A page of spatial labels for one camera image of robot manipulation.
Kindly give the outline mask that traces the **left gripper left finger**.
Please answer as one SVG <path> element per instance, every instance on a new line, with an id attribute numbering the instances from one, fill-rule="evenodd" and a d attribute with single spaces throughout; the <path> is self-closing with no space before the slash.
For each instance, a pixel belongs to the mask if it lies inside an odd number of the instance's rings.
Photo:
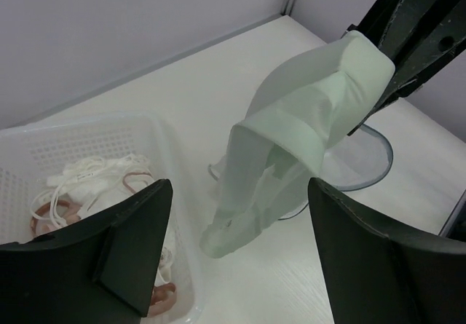
<path id="1" fill-rule="evenodd" d="M 93 216 L 1 246 L 3 323 L 139 323 L 172 205 L 161 179 Z"/>

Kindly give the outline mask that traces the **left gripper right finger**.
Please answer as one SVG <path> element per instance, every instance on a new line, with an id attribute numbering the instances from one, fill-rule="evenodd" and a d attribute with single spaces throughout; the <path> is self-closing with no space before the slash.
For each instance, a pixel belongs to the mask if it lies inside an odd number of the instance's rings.
<path id="1" fill-rule="evenodd" d="M 308 198 L 335 323 L 465 322 L 465 222 L 425 232 L 319 178 Z"/>

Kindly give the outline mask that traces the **blue-trimmed mesh laundry bag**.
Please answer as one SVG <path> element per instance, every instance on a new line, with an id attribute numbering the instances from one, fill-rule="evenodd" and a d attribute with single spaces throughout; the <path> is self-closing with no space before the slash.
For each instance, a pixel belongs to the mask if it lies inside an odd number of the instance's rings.
<path id="1" fill-rule="evenodd" d="M 310 178 L 357 191 L 380 182 L 392 162 L 390 142 L 367 125 L 332 145 L 327 132 L 294 118 L 242 121 L 232 128 L 225 155 L 209 167 L 220 191 L 214 221 L 290 219 L 308 205 Z"/>

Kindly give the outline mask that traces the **light green bra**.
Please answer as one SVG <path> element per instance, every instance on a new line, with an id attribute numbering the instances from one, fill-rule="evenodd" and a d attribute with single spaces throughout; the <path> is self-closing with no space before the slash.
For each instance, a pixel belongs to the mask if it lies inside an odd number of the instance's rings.
<path id="1" fill-rule="evenodd" d="M 222 258 L 301 206 L 327 150 L 372 112 L 394 71 L 359 31 L 276 67 L 231 128 L 218 207 L 201 250 Z"/>

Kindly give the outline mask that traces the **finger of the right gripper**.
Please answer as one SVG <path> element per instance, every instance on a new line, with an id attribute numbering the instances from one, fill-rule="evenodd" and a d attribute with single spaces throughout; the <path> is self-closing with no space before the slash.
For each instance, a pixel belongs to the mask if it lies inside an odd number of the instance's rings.
<path id="1" fill-rule="evenodd" d="M 371 113 L 406 98 L 465 50 L 465 0 L 426 0 L 425 35 L 417 60 L 391 60 L 395 73 Z"/>
<path id="2" fill-rule="evenodd" d="M 357 26 L 391 60 L 417 60 L 425 35 L 426 0 L 376 0 Z"/>

